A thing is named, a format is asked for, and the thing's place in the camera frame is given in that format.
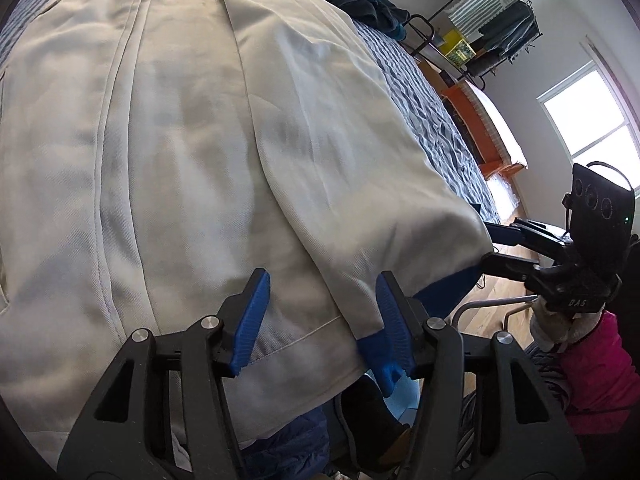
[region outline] window frame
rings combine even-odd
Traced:
[[[620,93],[620,90],[618,89],[617,85],[615,84],[615,81],[613,81],[613,78],[609,75],[609,72],[606,70],[606,67],[604,67],[599,62],[599,60],[597,59],[597,56],[591,51],[590,42],[589,42],[588,38],[587,38],[587,42],[586,43],[581,42],[581,45],[584,47],[585,51],[587,51],[587,54],[589,54],[589,56],[591,57],[590,61],[588,63],[586,63],[583,67],[579,68],[574,73],[572,73],[569,77],[567,77],[566,79],[562,80],[557,85],[553,86],[553,88],[551,88],[550,90],[548,90],[547,92],[544,92],[541,96],[539,96],[538,97],[538,103],[542,107],[542,109],[543,109],[543,111],[544,111],[544,113],[546,115],[546,118],[551,123],[554,131],[556,132],[556,135],[558,135],[558,139],[562,143],[562,146],[564,147],[564,152],[566,153],[566,156],[568,157],[568,159],[571,162],[571,164],[574,163],[574,158],[577,158],[578,156],[580,156],[581,154],[583,154],[587,150],[590,150],[594,146],[598,145],[600,142],[602,142],[603,140],[607,139],[607,137],[612,136],[614,133],[619,131],[621,128],[624,128],[625,126],[629,130],[632,142],[633,142],[634,146],[636,147],[636,152],[638,153],[638,158],[640,158],[640,131],[638,129],[638,125],[636,124],[636,122],[634,120],[632,120],[632,118],[631,118],[633,115],[630,112],[630,110],[628,109],[626,100],[624,99],[624,97]],[[623,120],[622,123],[620,123],[618,126],[616,126],[610,132],[607,132],[606,134],[603,134],[597,140],[594,140],[593,142],[589,143],[587,146],[585,146],[582,149],[578,150],[574,154],[571,154],[568,146],[566,145],[566,141],[564,140],[564,137],[562,136],[562,133],[558,129],[558,126],[556,125],[556,122],[554,121],[553,117],[551,116],[551,113],[549,113],[549,110],[546,108],[545,103],[548,102],[549,100],[551,100],[553,97],[555,97],[558,94],[560,94],[561,92],[563,92],[564,90],[566,90],[567,88],[569,88],[570,86],[572,86],[574,83],[578,82],[583,77],[585,77],[588,74],[592,73],[592,72],[598,72],[600,74],[600,77],[602,78],[602,80],[604,81],[605,85],[607,86],[607,88],[611,92],[611,95],[615,99],[616,104],[618,105],[618,108],[620,109],[620,112],[622,113],[622,117],[624,118],[624,120]],[[640,184],[636,188],[634,188],[634,192],[636,193],[636,198],[640,197]]]

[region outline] wooden floor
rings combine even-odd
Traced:
[[[523,217],[524,213],[521,210],[516,210],[513,217]],[[523,247],[509,247],[499,246],[495,247],[504,254],[512,254],[513,256],[520,256],[523,258],[530,258],[537,260],[538,255],[533,251],[530,251]],[[493,276],[485,276],[481,282],[476,285],[471,292],[469,292],[464,300],[460,302],[460,305],[468,303],[469,301],[479,300],[501,300],[505,298],[515,298],[517,296],[526,296],[527,291],[523,283],[512,282],[511,280],[505,280],[503,278],[496,278]],[[496,332],[503,330],[502,320],[508,311],[520,306],[519,304],[512,304],[506,306],[492,306],[487,308],[480,308],[477,310],[469,310],[465,312],[460,318],[458,329],[460,332],[468,334],[479,335],[483,337],[491,337]],[[533,338],[529,332],[529,320],[531,319],[531,310],[527,309],[523,312],[514,314],[509,318],[508,329],[514,338],[518,341],[522,348],[526,348]],[[472,374],[467,374],[465,378],[465,393],[469,393],[475,389],[475,377]]]

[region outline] pink fabric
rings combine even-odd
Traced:
[[[567,419],[575,434],[619,431],[629,410],[611,410],[638,402],[640,376],[622,348],[616,316],[604,311],[596,329],[559,357],[572,389]]]

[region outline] striped bedsheet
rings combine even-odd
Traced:
[[[20,0],[0,31],[0,67],[27,25],[48,0]],[[390,94],[433,168],[469,203],[481,205],[486,221],[499,221],[494,200],[471,152],[440,98],[414,60],[391,38],[354,22],[385,75]]]

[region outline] beige cloth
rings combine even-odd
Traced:
[[[271,303],[225,384],[241,442],[363,373],[379,272],[413,294],[491,250],[330,4],[55,1],[0,117],[0,393],[50,463],[128,335],[214,314],[254,267]]]

